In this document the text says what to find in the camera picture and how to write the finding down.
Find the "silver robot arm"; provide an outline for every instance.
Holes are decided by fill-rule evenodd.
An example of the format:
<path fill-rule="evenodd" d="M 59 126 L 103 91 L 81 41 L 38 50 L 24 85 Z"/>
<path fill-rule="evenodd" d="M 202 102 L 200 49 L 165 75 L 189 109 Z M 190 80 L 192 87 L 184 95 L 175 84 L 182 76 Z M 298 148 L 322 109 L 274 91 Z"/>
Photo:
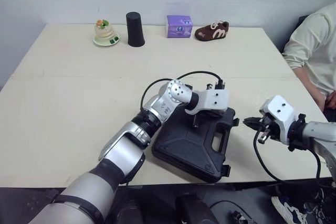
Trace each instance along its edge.
<path fill-rule="evenodd" d="M 288 145 L 293 151 L 313 150 L 326 161 L 333 180 L 336 182 L 336 124 L 305 122 L 306 115 L 296 116 L 294 108 L 281 96 L 268 99 L 260 108 L 260 118 L 247 118 L 244 123 L 254 130 L 263 132 L 258 142 L 271 139 Z"/>
<path fill-rule="evenodd" d="M 199 102 L 206 99 L 208 102 L 203 104 L 204 109 L 213 109 L 212 104 L 216 103 L 217 110 L 225 111 L 227 102 L 221 100 L 227 97 L 223 91 L 218 90 L 217 95 L 209 92 L 207 97 L 200 97 L 180 80 L 166 83 L 158 95 L 150 99 L 143 110 L 104 146 L 99 164 L 78 177 L 29 224 L 104 223 L 118 185 L 132 180 L 145 160 L 143 150 L 176 107 L 183 104 L 187 105 L 187 111 L 192 110 L 199 108 Z"/>

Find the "black carrying case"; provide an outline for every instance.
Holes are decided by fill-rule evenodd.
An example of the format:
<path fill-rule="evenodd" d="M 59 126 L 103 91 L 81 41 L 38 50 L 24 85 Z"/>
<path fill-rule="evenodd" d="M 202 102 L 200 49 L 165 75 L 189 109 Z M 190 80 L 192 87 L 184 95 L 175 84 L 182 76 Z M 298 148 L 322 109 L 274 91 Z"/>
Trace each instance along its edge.
<path fill-rule="evenodd" d="M 176 108 L 153 144 L 153 155 L 208 183 L 228 177 L 230 166 L 223 162 L 230 130 L 238 126 L 239 119 L 234 119 L 235 111 L 231 108 L 221 116 L 213 117 L 210 113 L 197 114 L 198 127 L 194 127 L 194 116 L 182 106 Z M 218 151 L 212 148 L 216 132 L 222 135 Z"/>

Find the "black cup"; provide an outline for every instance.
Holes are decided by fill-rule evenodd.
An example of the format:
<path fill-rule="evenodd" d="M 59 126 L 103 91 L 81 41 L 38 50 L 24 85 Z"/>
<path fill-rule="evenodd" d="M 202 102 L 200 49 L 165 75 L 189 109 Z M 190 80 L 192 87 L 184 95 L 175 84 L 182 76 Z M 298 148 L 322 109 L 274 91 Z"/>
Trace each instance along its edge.
<path fill-rule="evenodd" d="M 145 44 L 143 38 L 141 16 L 139 13 L 130 12 L 126 14 L 128 44 L 132 47 L 141 47 Z"/>

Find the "white shirt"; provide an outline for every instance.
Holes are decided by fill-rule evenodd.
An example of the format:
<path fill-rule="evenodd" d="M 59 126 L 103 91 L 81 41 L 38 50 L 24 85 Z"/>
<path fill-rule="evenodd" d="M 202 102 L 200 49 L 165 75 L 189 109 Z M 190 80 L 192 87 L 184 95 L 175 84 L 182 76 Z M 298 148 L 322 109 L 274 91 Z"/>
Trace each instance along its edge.
<path fill-rule="evenodd" d="M 325 97 L 336 90 L 336 3 L 309 15 L 290 36 L 282 55 L 292 69 L 304 66 Z"/>

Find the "table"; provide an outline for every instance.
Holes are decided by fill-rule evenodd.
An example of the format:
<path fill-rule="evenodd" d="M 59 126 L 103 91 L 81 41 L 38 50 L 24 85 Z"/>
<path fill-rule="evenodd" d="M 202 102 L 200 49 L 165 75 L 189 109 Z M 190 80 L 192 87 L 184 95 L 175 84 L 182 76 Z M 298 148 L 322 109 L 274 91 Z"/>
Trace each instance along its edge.
<path fill-rule="evenodd" d="M 204 43 L 192 38 L 166 39 L 164 27 L 144 26 L 142 48 L 125 44 L 125 26 L 115 28 L 123 39 L 110 48 L 93 45 L 92 25 L 47 25 L 33 44 L 0 93 L 1 187 L 68 186 L 95 166 L 105 143 L 138 113 L 141 94 L 150 82 L 191 70 L 221 75 L 231 92 L 229 106 L 241 120 L 259 116 L 260 105 L 281 94 L 297 113 L 307 114 L 308 121 L 326 121 L 261 28 L 231 28 L 227 39 Z M 74 34 L 83 40 L 70 43 Z M 208 56 L 200 58 L 200 52 L 206 52 L 203 47 Z M 176 48 L 185 58 L 173 53 Z M 218 54 L 222 48 L 225 56 Z M 257 48 L 256 59 L 246 57 Z M 171 55 L 180 64 L 166 61 L 163 66 L 155 55 L 160 51 L 162 59 Z M 190 54 L 195 61 L 190 61 Z M 244 55 L 250 67 L 241 63 Z M 201 90 L 215 79 L 199 74 L 184 81 Z M 154 86 L 148 98 L 159 87 Z M 232 170 L 221 182 L 271 180 L 253 151 L 254 134 L 242 123 L 232 129 L 226 152 L 226 164 Z M 308 152 L 291 153 L 275 141 L 261 146 L 260 152 L 269 169 L 282 179 L 315 176 L 316 162 Z M 131 185 L 200 182 L 154 158 L 150 148 L 145 154 L 146 161 Z M 321 176 L 330 176 L 325 165 Z"/>

